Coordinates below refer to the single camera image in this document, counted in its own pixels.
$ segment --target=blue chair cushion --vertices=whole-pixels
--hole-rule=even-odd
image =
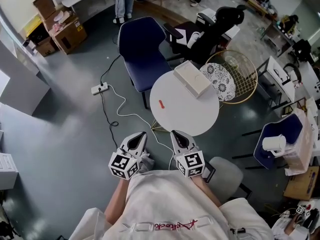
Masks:
[[[274,166],[275,156],[270,151],[265,151],[262,148],[264,138],[282,134],[285,136],[286,142],[293,145],[297,141],[302,127],[302,123],[296,114],[290,114],[279,122],[266,124],[262,129],[253,156],[262,166],[271,169]]]
[[[126,69],[138,92],[150,90],[163,74],[171,71],[160,51],[144,54],[143,57],[124,59]]]

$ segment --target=power strip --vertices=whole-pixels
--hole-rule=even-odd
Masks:
[[[98,84],[91,88],[92,95],[96,95],[98,93],[102,93],[104,91],[108,90],[107,82],[104,82],[103,85]]]

